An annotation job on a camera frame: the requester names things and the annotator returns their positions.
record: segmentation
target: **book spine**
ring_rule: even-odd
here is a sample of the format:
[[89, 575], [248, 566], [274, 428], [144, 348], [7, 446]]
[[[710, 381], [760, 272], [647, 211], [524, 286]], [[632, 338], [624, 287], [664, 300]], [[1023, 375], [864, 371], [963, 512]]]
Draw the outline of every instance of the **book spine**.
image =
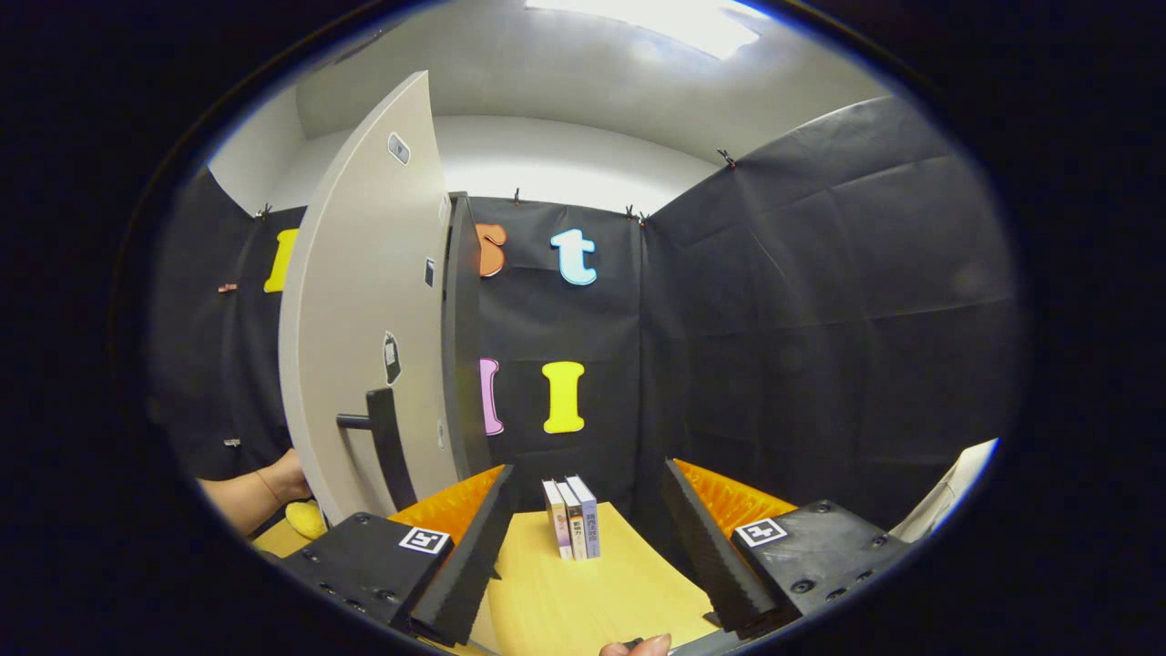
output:
[[571, 550], [576, 560], [586, 560], [586, 537], [583, 529], [583, 508], [568, 506], [567, 516], [571, 523]]
[[554, 513], [555, 537], [559, 539], [559, 556], [563, 560], [570, 560], [574, 555], [571, 552], [571, 530], [567, 525], [567, 506], [556, 503], [552, 512]]
[[595, 501], [583, 503], [583, 528], [586, 531], [586, 557], [599, 557], [599, 513]]

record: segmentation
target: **white ceiling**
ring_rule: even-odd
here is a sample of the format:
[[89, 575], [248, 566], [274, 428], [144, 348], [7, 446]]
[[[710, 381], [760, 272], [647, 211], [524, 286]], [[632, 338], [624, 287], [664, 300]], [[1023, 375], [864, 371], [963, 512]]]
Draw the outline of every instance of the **white ceiling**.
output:
[[722, 162], [838, 107], [887, 94], [857, 64], [794, 28], [716, 59], [610, 19], [459, 0], [406, 19], [298, 83], [309, 139], [354, 127], [398, 83], [429, 70], [436, 115], [514, 115], [619, 132]]

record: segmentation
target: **human hand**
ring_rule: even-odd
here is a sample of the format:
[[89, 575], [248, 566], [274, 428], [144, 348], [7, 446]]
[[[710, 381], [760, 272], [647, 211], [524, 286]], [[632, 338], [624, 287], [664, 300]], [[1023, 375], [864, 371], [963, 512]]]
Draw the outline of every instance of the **human hand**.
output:
[[259, 474], [275, 493], [280, 503], [311, 496], [311, 488], [308, 487], [308, 480], [300, 468], [300, 456], [294, 449], [289, 449], [271, 466], [260, 470]]
[[623, 643], [612, 642], [599, 650], [599, 656], [667, 656], [672, 647], [672, 634], [649, 637], [628, 650]]

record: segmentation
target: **ceiling light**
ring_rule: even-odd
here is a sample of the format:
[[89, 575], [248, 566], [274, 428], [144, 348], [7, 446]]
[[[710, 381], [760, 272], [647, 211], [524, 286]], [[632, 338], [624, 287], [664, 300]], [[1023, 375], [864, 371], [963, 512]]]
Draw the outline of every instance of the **ceiling light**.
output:
[[722, 9], [763, 16], [731, 0], [526, 0], [528, 9], [559, 9], [623, 21], [674, 38], [718, 59], [757, 41], [756, 31]]

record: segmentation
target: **white cloth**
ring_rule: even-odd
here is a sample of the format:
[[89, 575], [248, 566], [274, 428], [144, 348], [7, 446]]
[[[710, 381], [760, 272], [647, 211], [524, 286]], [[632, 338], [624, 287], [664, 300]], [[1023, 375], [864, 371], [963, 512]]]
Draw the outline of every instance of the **white cloth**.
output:
[[923, 501], [919, 502], [906, 520], [891, 529], [891, 535], [904, 542], [915, 542], [929, 536], [955, 510], [960, 500], [979, 478], [979, 473], [996, 449], [996, 442], [989, 440], [963, 450], [955, 465], [923, 498]]

